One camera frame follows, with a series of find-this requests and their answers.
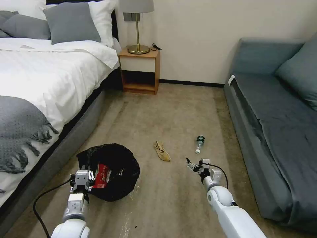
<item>beige carpet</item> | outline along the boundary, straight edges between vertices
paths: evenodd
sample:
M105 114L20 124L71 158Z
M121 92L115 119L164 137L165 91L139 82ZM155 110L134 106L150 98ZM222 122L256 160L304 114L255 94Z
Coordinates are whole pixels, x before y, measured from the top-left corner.
M195 139L200 134L206 142L196 155ZM171 162L158 158L153 148L156 140L164 143ZM210 158L221 166L236 202L268 238L312 237L260 217L220 88L161 84L156 96L109 90L99 124L79 151L105 143L129 148L141 175L135 190L120 201L104 202L90 196L87 223L91 238L225 237L200 177L186 167L186 157L193 162ZM74 156L45 190L67 180L77 168ZM69 188L65 185L38 202L50 233L61 222ZM29 206L6 238L44 236Z

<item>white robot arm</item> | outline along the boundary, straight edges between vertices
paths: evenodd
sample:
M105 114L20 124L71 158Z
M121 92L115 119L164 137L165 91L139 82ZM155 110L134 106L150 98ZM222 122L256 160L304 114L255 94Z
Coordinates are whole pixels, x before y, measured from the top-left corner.
M88 238L90 229L86 226L85 215L89 203L88 192L94 184L93 172L86 169L77 170L71 183L63 223L58 225L51 238Z
M209 159L193 164L186 158L187 166L201 176L201 181L207 190L207 200L218 215L219 223L227 238L266 238L257 224L233 200L232 194L225 187L219 186L222 172L212 169L209 172Z

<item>table lamp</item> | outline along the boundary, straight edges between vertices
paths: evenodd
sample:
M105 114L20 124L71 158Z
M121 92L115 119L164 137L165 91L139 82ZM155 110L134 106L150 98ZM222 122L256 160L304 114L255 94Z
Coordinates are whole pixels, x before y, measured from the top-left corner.
M145 45L140 45L139 42L139 21L137 13L153 12L153 0L119 0L119 10L125 13L135 13L137 44L128 46L128 52L131 54L148 53L150 48Z

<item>headboard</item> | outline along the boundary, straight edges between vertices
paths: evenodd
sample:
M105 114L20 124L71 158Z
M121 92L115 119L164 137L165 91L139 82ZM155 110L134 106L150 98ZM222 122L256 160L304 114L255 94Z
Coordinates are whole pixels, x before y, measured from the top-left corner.
M46 0L46 4L60 4L63 2L91 2L92 0ZM112 18L112 36L119 40L118 37L118 26L117 26L117 19L116 19L116 13L113 11L111 13Z

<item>white bed sheet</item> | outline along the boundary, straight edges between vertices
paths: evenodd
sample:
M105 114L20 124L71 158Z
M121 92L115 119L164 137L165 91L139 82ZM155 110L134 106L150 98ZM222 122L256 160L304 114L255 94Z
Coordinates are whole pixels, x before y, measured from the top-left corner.
M59 132L82 108L94 89L114 69L118 68L120 45L114 38L114 48L93 41L51 45L49 40L22 38L0 39L0 95L23 98L35 105ZM39 150L36 157L24 148L29 163L26 172L0 172L0 206L16 189L50 144L33 141Z

